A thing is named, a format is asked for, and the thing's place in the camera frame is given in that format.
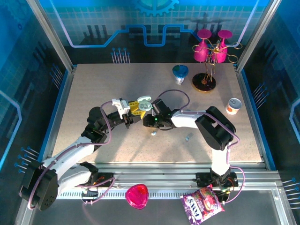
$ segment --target pink wine glass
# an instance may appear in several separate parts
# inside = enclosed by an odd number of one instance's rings
[[[197,32],[197,35],[202,39],[202,42],[200,42],[198,45],[195,45],[196,48],[194,49],[194,59],[198,62],[205,62],[209,53],[208,46],[205,43],[205,39],[211,37],[211,31],[202,29]]]
[[[220,44],[220,52],[214,53],[212,55],[212,60],[215,60],[215,55],[216,55],[217,63],[222,63],[226,60],[227,57],[227,48],[225,48],[226,47],[225,39],[231,38],[233,34],[229,30],[220,30],[217,34],[220,38],[222,38]]]

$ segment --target beige tabletop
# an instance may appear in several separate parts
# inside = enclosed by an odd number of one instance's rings
[[[234,162],[260,162],[261,157],[255,142],[253,130],[244,106],[240,87],[233,65],[216,65],[216,88],[211,93],[200,93],[191,86],[193,76],[205,72],[201,63],[183,63],[189,74],[182,85],[173,79],[175,63],[149,64],[79,64],[71,86],[66,109],[59,129],[53,154],[57,154],[73,143],[87,125],[91,108],[100,106],[113,98],[128,101],[150,95],[155,99],[168,89],[185,91],[191,99],[189,110],[206,110],[216,106],[236,127],[241,142],[231,150],[230,160]],[[161,97],[170,107],[180,108],[187,102],[179,92],[168,92]],[[229,115],[225,106],[230,98],[238,98],[243,106],[236,115]],[[115,106],[104,108],[107,114],[116,111]],[[176,128],[158,131],[144,127],[140,121],[126,129],[117,126],[112,132],[112,142],[99,148],[83,161],[104,162],[211,162],[211,149],[200,131],[195,128]]]

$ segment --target snack bag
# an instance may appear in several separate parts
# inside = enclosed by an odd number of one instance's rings
[[[180,197],[191,225],[199,225],[218,212],[224,211],[211,187],[212,185],[209,185]]]

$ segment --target white can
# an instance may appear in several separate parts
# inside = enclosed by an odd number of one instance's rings
[[[237,98],[231,98],[228,101],[228,104],[225,109],[228,114],[234,115],[238,112],[238,110],[240,110],[241,107],[242,107],[241,101],[239,101]]]

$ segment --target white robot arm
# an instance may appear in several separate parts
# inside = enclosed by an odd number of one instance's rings
[[[40,210],[47,209],[56,199],[57,195],[66,188],[72,188],[82,184],[93,184],[98,178],[98,170],[89,163],[76,163],[84,157],[92,154],[104,143],[107,136],[108,124],[111,128],[119,124],[125,124],[127,128],[141,120],[141,116],[131,112],[128,101],[113,99],[112,105],[118,110],[109,115],[103,115],[100,107],[90,110],[87,119],[88,125],[73,144],[61,153],[42,163],[32,161],[26,170],[22,181],[20,196],[30,200],[31,204]],[[209,180],[203,185],[214,183],[215,186],[223,186],[230,176],[230,168],[227,160],[227,147],[233,140],[235,127],[215,107],[211,106],[206,111],[171,111],[161,99],[156,99],[152,104],[140,102],[145,111],[153,107],[155,116],[148,114],[143,118],[143,125],[153,128],[197,128],[201,131],[207,144],[212,148],[212,167]],[[217,118],[218,125],[213,126]]]

